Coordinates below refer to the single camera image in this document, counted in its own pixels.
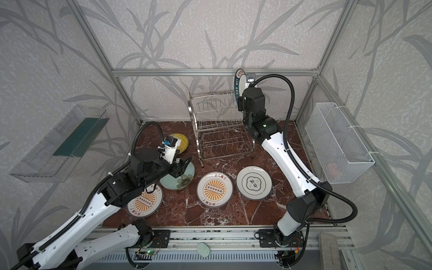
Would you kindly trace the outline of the white plate green text rim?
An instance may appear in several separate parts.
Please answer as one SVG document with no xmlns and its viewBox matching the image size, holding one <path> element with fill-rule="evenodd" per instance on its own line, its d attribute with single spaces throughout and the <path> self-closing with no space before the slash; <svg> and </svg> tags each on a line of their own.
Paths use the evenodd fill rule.
<svg viewBox="0 0 432 270">
<path fill-rule="evenodd" d="M 243 69 L 237 69 L 234 78 L 234 91 L 235 99 L 243 95 L 244 90 L 247 88 L 247 73 Z"/>
</svg>

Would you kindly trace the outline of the white plate black quatrefoil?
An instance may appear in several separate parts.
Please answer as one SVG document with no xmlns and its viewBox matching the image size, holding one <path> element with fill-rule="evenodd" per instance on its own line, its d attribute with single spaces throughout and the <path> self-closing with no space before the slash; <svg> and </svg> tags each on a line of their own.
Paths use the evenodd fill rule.
<svg viewBox="0 0 432 270">
<path fill-rule="evenodd" d="M 257 166 L 248 166 L 239 171 L 236 185 L 243 197 L 254 201 L 268 197 L 273 188 L 270 175 Z"/>
</svg>

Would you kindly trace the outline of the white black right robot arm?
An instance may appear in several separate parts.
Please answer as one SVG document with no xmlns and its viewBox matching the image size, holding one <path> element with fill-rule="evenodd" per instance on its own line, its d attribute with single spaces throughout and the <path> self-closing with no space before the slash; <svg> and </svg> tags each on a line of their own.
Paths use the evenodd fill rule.
<svg viewBox="0 0 432 270">
<path fill-rule="evenodd" d="M 276 78 L 287 83 L 290 90 L 290 104 L 285 124 L 280 127 L 277 121 L 266 113 L 266 98 L 257 85 L 266 79 Z M 295 199 L 286 205 L 286 213 L 274 226 L 274 238 L 279 245 L 294 237 L 295 232 L 312 222 L 346 223 L 355 219 L 358 208 L 351 200 L 333 191 L 331 184 L 321 182 L 301 161 L 286 138 L 289 120 L 294 108 L 295 89 L 287 77 L 270 74 L 258 79 L 249 77 L 238 69 L 234 79 L 235 97 L 239 112 L 243 114 L 245 130 L 270 154 L 289 181 Z M 339 219 L 315 218 L 313 215 L 334 197 L 352 209 L 349 216 Z"/>
</svg>

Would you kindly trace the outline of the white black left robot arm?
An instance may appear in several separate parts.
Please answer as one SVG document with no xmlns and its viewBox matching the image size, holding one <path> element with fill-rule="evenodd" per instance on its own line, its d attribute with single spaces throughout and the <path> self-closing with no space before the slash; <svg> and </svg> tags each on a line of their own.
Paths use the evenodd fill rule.
<svg viewBox="0 0 432 270">
<path fill-rule="evenodd" d="M 179 158 L 181 140 L 160 132 L 157 148 L 137 153 L 141 133 L 149 126 L 161 130 L 157 122 L 149 121 L 137 131 L 125 164 L 110 172 L 90 192 L 84 205 L 56 231 L 37 243 L 24 244 L 17 250 L 19 262 L 30 270 L 80 270 L 109 253 L 135 245 L 147 245 L 155 236 L 143 219 L 135 220 L 120 230 L 89 244 L 83 243 L 100 223 L 142 195 L 156 191 L 165 176 L 180 177 L 192 159 Z"/>
</svg>

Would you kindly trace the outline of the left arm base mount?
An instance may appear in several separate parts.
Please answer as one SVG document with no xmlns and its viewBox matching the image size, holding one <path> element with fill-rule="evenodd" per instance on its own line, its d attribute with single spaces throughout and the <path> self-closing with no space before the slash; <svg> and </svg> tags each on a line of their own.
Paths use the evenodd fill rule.
<svg viewBox="0 0 432 270">
<path fill-rule="evenodd" d="M 146 234 L 144 237 L 140 237 L 135 247 L 138 248 L 156 248 L 165 249 L 168 247 L 171 236 L 171 230 L 168 229 L 157 229 L 151 233 Z"/>
</svg>

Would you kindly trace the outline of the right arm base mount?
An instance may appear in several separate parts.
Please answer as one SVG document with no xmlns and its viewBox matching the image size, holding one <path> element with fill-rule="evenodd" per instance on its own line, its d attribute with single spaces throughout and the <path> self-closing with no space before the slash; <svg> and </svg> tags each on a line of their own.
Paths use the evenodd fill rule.
<svg viewBox="0 0 432 270">
<path fill-rule="evenodd" d="M 289 236 L 285 236 L 282 232 L 275 229 L 259 229 L 254 234 L 254 237 L 259 241 L 260 247 L 264 248 L 294 248 L 300 249 L 304 245 L 304 237 L 302 232 L 294 231 Z"/>
</svg>

